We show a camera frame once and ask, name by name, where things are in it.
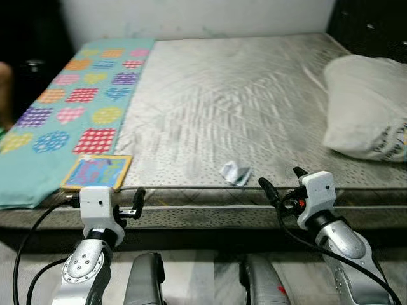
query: purple heart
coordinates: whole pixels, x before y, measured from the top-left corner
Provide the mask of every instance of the purple heart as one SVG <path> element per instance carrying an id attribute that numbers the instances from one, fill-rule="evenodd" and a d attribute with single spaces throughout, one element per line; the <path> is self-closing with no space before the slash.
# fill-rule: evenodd
<path id="1" fill-rule="evenodd" d="M 133 85 L 139 80 L 139 73 L 117 73 L 112 80 L 114 85 Z"/>
<path id="2" fill-rule="evenodd" d="M 50 117 L 52 108 L 29 107 L 17 121 L 19 127 L 39 127 Z"/>

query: blue heart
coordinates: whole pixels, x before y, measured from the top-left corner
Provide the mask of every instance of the blue heart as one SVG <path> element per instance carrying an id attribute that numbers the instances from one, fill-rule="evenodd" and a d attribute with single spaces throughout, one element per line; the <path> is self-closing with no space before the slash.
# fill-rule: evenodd
<path id="1" fill-rule="evenodd" d="M 98 62 L 93 64 L 93 68 L 95 69 L 110 69 L 116 65 L 116 62 L 111 59 L 104 59 L 99 60 Z"/>
<path id="2" fill-rule="evenodd" d="M 57 151 L 65 146 L 69 140 L 69 134 L 66 132 L 50 132 L 46 135 L 40 136 L 32 146 L 32 149 L 38 153 L 45 153 L 47 151 Z"/>
<path id="3" fill-rule="evenodd" d="M 122 88 L 122 89 L 117 89 L 117 88 L 110 88 L 108 91 L 106 91 L 106 95 L 111 98 L 112 100 L 119 100 L 122 97 L 125 97 L 130 93 L 130 88 Z"/>

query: pink heart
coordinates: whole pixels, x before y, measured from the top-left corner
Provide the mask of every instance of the pink heart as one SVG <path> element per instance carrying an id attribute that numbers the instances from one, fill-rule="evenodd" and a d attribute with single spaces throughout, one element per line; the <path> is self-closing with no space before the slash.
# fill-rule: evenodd
<path id="1" fill-rule="evenodd" d="M 127 69 L 136 69 L 139 68 L 143 65 L 143 61 L 142 60 L 126 60 L 123 65 L 127 68 Z"/>
<path id="2" fill-rule="evenodd" d="M 69 123 L 74 119 L 77 119 L 85 112 L 85 107 L 77 107 L 77 108 L 63 108 L 59 110 L 57 114 L 57 119 L 60 121 L 61 124 Z"/>
<path id="3" fill-rule="evenodd" d="M 130 55 L 133 57 L 144 57 L 147 56 L 149 52 L 149 49 L 135 49 L 130 52 Z"/>
<path id="4" fill-rule="evenodd" d="M 55 78 L 54 82 L 59 86 L 67 86 L 79 81 L 79 78 L 81 78 L 79 74 L 61 74 Z"/>

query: mattress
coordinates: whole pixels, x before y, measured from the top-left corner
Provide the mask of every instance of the mattress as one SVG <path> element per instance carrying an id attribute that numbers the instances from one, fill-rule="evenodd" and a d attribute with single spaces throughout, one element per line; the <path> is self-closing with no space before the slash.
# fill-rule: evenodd
<path id="1" fill-rule="evenodd" d="M 406 228 L 404 165 L 358 161 L 321 145 L 328 104 L 322 70 L 345 54 L 325 34 L 157 42 L 115 152 L 134 156 L 120 205 L 131 206 L 139 186 L 147 189 L 142 217 L 128 227 L 278 228 L 257 179 L 287 191 L 298 185 L 292 167 L 302 166 L 333 172 L 336 211 L 352 227 Z M 229 160 L 253 168 L 244 188 L 219 174 Z M 29 228 L 64 198 L 0 211 L 1 227 Z M 58 209 L 42 227 L 81 229 L 79 210 Z"/>
<path id="2" fill-rule="evenodd" d="M 298 185 L 292 168 L 333 173 L 338 189 L 404 189 L 403 164 L 352 159 L 322 146 L 322 71 L 348 52 L 327 34 L 159 41 L 116 146 L 134 161 L 125 187 L 230 188 L 229 160 Z"/>

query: black furniture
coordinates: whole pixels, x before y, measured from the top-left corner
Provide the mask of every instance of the black furniture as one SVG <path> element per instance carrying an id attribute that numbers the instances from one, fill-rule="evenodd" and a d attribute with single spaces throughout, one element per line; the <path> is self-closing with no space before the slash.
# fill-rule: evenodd
<path id="1" fill-rule="evenodd" d="M 0 5 L 0 61 L 15 73 L 16 119 L 74 55 L 59 0 L 14 0 Z"/>
<path id="2" fill-rule="evenodd" d="M 407 1 L 337 0 L 328 34 L 352 53 L 407 62 Z"/>

